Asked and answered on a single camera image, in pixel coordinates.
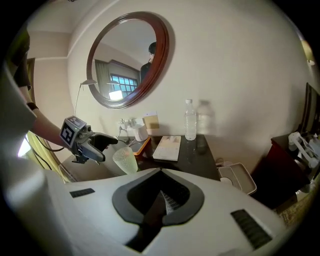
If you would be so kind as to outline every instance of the white book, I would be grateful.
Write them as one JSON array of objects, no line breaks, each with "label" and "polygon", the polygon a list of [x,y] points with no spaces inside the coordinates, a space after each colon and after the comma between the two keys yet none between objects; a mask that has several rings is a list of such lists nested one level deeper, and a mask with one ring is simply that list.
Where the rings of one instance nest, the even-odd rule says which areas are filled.
[{"label": "white book", "polygon": [[180,143],[181,136],[163,136],[153,153],[153,158],[178,161]]}]

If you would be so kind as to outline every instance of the window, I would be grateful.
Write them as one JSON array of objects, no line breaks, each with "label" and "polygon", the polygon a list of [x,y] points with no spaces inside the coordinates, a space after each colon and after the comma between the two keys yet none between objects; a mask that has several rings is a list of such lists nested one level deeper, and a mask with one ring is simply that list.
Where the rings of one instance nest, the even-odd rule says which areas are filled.
[{"label": "window", "polygon": [[118,82],[118,84],[113,84],[112,88],[114,91],[122,91],[123,97],[128,96],[131,92],[133,92],[138,87],[137,79],[118,75],[118,74],[110,74],[110,80]]}]

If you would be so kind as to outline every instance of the plastic bottle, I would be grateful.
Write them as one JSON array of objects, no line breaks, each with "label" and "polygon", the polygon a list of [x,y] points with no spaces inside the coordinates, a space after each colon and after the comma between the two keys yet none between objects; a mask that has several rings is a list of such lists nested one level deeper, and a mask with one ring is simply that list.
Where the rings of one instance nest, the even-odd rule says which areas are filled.
[{"label": "plastic bottle", "polygon": [[186,99],[186,111],[184,114],[185,138],[193,141],[197,136],[197,113],[192,105],[192,99]]}]

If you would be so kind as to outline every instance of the wooden mirror frame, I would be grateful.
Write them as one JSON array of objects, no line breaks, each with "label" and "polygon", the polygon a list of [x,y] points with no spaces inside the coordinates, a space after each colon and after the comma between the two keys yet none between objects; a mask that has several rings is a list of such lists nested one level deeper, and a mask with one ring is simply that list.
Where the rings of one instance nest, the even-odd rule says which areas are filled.
[{"label": "wooden mirror frame", "polygon": [[93,79],[92,77],[92,62],[94,59],[95,51],[102,40],[102,38],[115,26],[130,21],[130,20],[141,20],[149,23],[154,32],[156,38],[156,48],[151,67],[147,74],[144,77],[144,80],[138,85],[138,87],[128,96],[121,100],[110,100],[103,97],[99,91],[97,90],[94,84],[89,84],[89,89],[93,95],[93,97],[103,106],[109,109],[123,109],[126,108],[136,102],[138,102],[142,97],[144,97],[149,90],[154,86],[157,81],[159,75],[167,61],[168,52],[169,52],[169,34],[166,25],[164,22],[157,17],[156,15],[145,12],[131,12],[125,15],[122,15],[112,22],[110,22],[97,36],[94,40],[93,45],[90,49],[88,60],[86,63],[86,77],[87,79]]}]

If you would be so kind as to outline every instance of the black cable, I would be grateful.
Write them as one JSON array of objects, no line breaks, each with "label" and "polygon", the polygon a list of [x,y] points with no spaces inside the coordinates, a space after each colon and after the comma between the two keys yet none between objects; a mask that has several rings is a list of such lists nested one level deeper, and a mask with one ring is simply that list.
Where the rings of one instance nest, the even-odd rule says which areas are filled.
[{"label": "black cable", "polygon": [[29,142],[27,139],[26,139],[26,142],[28,142],[28,144],[29,144],[32,152],[33,152],[38,158],[40,158],[42,161],[44,161],[45,164],[46,164],[46,165],[49,167],[49,169],[52,171],[52,169],[51,169],[50,165],[47,163],[47,161],[44,160],[44,159],[37,153],[37,151],[34,150],[34,148],[31,146],[30,142]]},{"label": "black cable", "polygon": [[61,151],[61,150],[64,149],[64,147],[59,148],[59,149],[49,148],[49,147],[47,147],[46,145],[44,145],[44,144],[41,142],[41,140],[39,139],[39,137],[38,137],[37,135],[36,135],[36,138],[38,139],[38,141],[41,143],[41,145],[42,145],[45,149],[47,149],[47,150],[49,150],[49,151],[51,151],[51,152],[59,152],[59,151]]}]

